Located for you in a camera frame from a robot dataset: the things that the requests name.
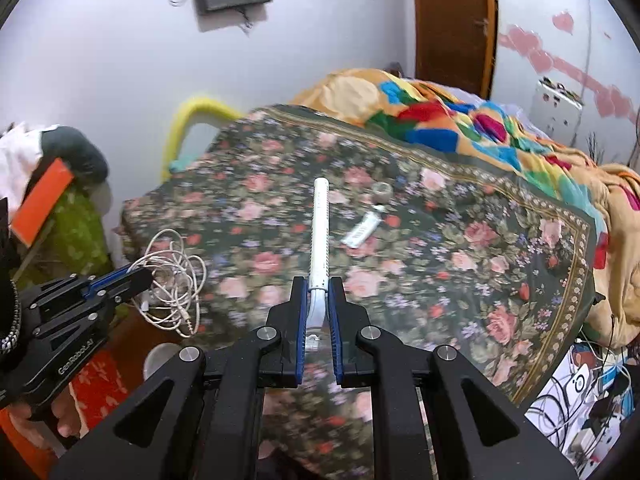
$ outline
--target yellow blanket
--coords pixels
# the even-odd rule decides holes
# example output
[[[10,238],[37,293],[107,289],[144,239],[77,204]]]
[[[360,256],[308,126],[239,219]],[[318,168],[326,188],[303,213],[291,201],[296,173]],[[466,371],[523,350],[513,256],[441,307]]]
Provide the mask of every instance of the yellow blanket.
[[[405,142],[475,156],[583,209],[600,236],[593,275],[605,297],[591,309],[586,332],[613,348],[640,333],[640,176],[634,171],[597,167],[583,152],[527,132],[492,103],[475,107],[438,85],[382,70],[332,73],[291,104]]]

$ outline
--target human hand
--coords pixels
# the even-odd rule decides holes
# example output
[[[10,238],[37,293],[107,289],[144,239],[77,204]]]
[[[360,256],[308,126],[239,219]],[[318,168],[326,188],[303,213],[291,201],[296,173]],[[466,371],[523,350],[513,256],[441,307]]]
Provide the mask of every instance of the human hand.
[[[29,420],[31,408],[24,402],[14,402],[7,407],[9,419],[14,428],[24,438],[39,449],[49,449],[49,444],[38,431],[37,426]],[[51,403],[51,411],[58,419],[58,433],[61,436],[78,435],[80,433],[80,414],[76,402],[67,386]]]

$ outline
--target green floral blanket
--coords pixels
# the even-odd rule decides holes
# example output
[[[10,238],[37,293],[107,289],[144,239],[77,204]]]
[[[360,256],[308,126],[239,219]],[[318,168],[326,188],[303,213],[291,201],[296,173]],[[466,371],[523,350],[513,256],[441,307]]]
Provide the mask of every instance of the green floral blanket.
[[[127,202],[130,257],[160,229],[206,260],[202,332],[226,346],[264,323],[305,276],[313,182],[330,182],[330,272],[348,300],[405,343],[458,348],[515,404],[539,392],[593,301],[592,219],[513,173],[301,107],[257,110],[184,173]],[[357,249],[340,240],[394,197]],[[267,395],[263,435],[328,478],[372,478],[370,395],[341,390],[330,356],[308,354],[297,390]]]

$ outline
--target white plastic tube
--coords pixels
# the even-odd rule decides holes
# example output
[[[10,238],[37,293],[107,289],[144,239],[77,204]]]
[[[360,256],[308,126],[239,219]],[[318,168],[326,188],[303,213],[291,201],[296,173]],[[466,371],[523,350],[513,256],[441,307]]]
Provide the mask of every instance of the white plastic tube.
[[[316,178],[314,182],[314,218],[311,224],[311,261],[309,291],[311,302],[306,316],[306,328],[320,328],[326,312],[329,291],[329,181]]]

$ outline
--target small tape roll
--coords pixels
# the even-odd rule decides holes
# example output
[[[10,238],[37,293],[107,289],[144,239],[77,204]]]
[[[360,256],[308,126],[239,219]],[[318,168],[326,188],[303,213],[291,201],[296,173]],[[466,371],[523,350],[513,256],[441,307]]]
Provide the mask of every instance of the small tape roll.
[[[386,182],[376,182],[372,187],[373,200],[376,204],[386,204],[391,200],[394,189]]]

